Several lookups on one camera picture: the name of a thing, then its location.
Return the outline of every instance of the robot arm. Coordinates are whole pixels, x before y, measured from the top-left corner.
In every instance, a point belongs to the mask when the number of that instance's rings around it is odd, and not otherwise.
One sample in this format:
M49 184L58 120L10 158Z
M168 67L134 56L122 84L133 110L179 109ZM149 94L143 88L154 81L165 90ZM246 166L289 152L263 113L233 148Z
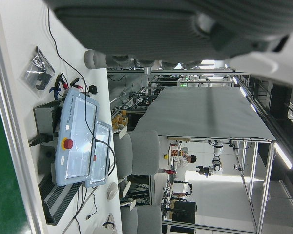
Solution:
M199 170L196 172L200 174L205 174L205 177L211 176L213 174L221 175L223 172L223 169L221 167L221 161L220 161L220 155L223 151L224 145L219 140L209 140L209 144L214 147L214 158L212 160L212 166L203 167L203 166L197 166Z
M214 171L218 172L221 169L220 155L223 151L224 145L219 140L209 140L209 144L214 146L213 167Z

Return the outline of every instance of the aluminum frame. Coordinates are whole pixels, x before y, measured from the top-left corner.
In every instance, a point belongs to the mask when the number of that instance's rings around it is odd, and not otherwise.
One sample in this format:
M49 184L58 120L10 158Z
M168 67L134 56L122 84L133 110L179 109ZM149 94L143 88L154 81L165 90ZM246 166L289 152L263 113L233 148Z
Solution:
M38 185L27 164L26 155L30 152L29 145L25 146L22 139L23 131L18 124L17 110L14 107L12 95L14 92L8 78L8 74L12 73L10 64L6 62L8 59L0 18L0 114L29 227L33 234L42 234L47 231L45 217L40 195L32 189L34 186L38 188Z

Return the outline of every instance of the man in white shirt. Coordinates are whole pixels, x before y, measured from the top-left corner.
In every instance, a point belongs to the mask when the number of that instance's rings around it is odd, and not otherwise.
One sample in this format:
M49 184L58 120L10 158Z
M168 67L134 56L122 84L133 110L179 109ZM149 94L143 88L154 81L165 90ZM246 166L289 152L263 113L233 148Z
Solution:
M177 168L186 167L189 165L189 163L195 163L195 162L196 162L195 155L188 156L186 154L183 154L183 156L178 156Z

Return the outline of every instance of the black cable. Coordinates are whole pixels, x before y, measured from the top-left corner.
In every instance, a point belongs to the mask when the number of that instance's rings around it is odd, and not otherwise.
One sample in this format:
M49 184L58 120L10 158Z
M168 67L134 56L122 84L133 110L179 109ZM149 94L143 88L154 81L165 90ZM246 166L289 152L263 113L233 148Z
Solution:
M80 204L80 208L77 210L76 214L74 215L73 219L76 220L77 222L77 225L78 225L78 231L79 231L79 234L82 234L81 232L81 229L80 229L80 224L79 224L79 221L77 220L77 215L79 214L80 210L82 209L83 205L84 205L84 202L86 200L86 197L87 197L87 191L88 191L88 188L86 188L86 192L84 194L84 199L83 199L83 193L84 193L84 190L82 188L82 202ZM79 189L78 189L78 197L77 197L77 203L78 203L78 200L79 200Z
M90 195L93 195L93 204L94 204L94 207L96 208L96 212L98 211L98 208L97 208L97 205L96 205L96 196L94 193L90 193Z
M126 90L126 83L127 83L127 75L125 75L125 86L124 86L124 91Z
M252 138L250 138L250 140L251 140L251 144L250 144L250 146L248 146L248 147L246 147L246 148L233 148L233 149L234 149L234 150L246 150L246 149L250 148L250 147L253 145L253 140L252 140Z
M115 153L114 153L112 147L111 147L109 144L107 144L106 142L101 141L101 140L96 140L96 142L98 142L98 143L102 143L102 144L105 144L105 145L106 145L106 146L112 151L112 153L113 153L113 156L114 156L114 164L113 164L113 168L112 168L112 170L107 174L107 176L109 176L109 175L113 172L113 170L114 170L114 168L115 168L115 165L116 165L116 157L115 157Z
M118 80L114 80L112 79L111 77L108 77L111 81L114 81L114 82L118 82L118 81L121 81L124 77L127 77L127 75L123 75L122 78L118 79Z
M89 131L90 131L90 133L92 134L92 137L93 137L93 139L94 139L94 143L95 143L95 147L96 147L96 143L97 142L100 142L100 143L102 143L102 144L104 144L104 145L106 145L106 146L108 146L108 148L112 151L112 153L113 153L113 156L114 156L114 165L113 165L113 168L112 168L112 170L109 172L109 174L108 174L108 176L113 172L113 170L114 170L114 168L115 168L115 164L116 164L116 157L115 157L115 153L114 153L114 151L112 150L112 148L109 146L109 144L107 144L106 142L104 142L104 141L97 141L96 140L96 138L95 138L95 136L94 136L94 132L90 129L90 127L89 127L89 124L88 124L88 121L87 121L87 118L86 118L86 111L87 111L87 90L88 90L88 92L89 92L89 88L88 88L88 86L87 86L87 84L86 84L86 81L85 81L85 79L84 79L84 76L76 69L76 68L74 68L72 65L70 65L65 59L63 59L62 57L61 57L61 55L59 54L59 50L58 50L58 46L57 46L57 43L56 43L56 41L55 41L55 39L54 39L54 37L53 37L53 35L52 35L52 32L51 32L51 27L50 27L50 10L49 10L49 8L48 8L48 29L49 29L49 33L50 33L50 36L52 37L52 39L53 39L53 41L54 41L54 44L55 44L55 49L56 49L56 52L57 52L57 55L59 56L59 58L62 60L62 61L64 61L68 66L70 66L74 71L76 71L80 76L81 76L81 79L83 80L83 82L84 82L84 88L85 88L85 96L84 96L84 99L85 99L85 107L84 107L84 119L85 119L85 122L86 122L86 124L87 124L87 127L88 127L88 129L89 129Z
M66 76L65 76L63 73L62 73L62 76L64 77L65 82L66 82L66 84L68 85L68 82L67 82Z

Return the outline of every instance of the white table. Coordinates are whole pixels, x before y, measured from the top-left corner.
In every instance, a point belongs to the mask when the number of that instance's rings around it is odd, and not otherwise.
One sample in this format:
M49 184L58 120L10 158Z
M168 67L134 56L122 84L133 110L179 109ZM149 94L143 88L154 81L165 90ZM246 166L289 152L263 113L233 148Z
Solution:
M51 13L50 25L61 56L83 74L88 86L91 84L97 86L98 94L93 98L100 104L99 120L111 124L106 69L88 70L85 67L83 56L86 49L58 22L53 13ZM38 97L21 82L36 46L41 49L55 69L55 76L63 72L69 83L79 77L56 54L54 43L47 30L47 8L42 1L0 0L0 53L4 64L4 74L1 77L5 81L5 91L9 91L7 94L9 106L6 113L12 115L14 127L6 122L4 124L9 136L9 145L18 150L13 152L12 147L11 156L28 222L32 233L76 234L77 223L71 220L76 212L77 195L57 226L46 224L38 183L48 172L46 169L49 167L50 159L40 155L39 146L29 148L28 145L28 140L37 134L33 107L53 100L52 93L46 92L43 97ZM90 195L91 189L88 189L84 207L77 216L83 234L93 233L96 226L106 222L109 213L113 213L118 234L122 234L119 200L117 197L111 201L106 198L106 191L111 182L117 182L116 169L108 177L107 184L99 186L94 192L98 212L86 220L88 214L95 212L93 195Z

